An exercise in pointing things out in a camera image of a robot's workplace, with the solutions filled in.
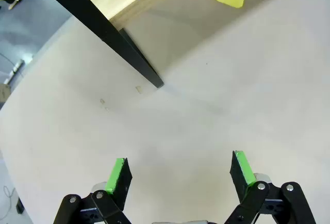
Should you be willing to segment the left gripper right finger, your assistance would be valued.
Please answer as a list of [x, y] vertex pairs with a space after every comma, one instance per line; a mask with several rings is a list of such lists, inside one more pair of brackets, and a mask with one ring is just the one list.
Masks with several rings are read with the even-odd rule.
[[297, 182], [276, 187], [262, 173], [253, 173], [243, 151], [233, 151], [230, 175], [239, 204], [224, 224], [255, 224], [260, 215], [271, 215], [276, 224], [316, 224]]

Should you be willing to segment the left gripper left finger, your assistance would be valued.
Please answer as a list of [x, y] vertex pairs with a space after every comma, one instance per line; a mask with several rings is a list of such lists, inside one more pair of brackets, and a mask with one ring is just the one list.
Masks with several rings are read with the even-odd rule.
[[132, 178], [128, 159], [118, 158], [105, 186], [63, 198], [54, 224], [131, 224], [123, 211]]

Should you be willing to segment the black table foot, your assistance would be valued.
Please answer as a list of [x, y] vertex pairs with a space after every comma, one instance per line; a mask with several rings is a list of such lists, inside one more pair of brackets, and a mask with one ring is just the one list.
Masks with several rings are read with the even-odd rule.
[[25, 211], [25, 207], [20, 198], [18, 198], [15, 208], [18, 214], [23, 214], [23, 212]]

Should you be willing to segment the black frame wooden shelf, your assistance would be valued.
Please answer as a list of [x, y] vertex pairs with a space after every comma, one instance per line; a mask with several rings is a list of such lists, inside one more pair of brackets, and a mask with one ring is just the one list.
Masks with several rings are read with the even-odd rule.
[[164, 85], [161, 77], [124, 29], [130, 20], [160, 0], [56, 1], [155, 87]]

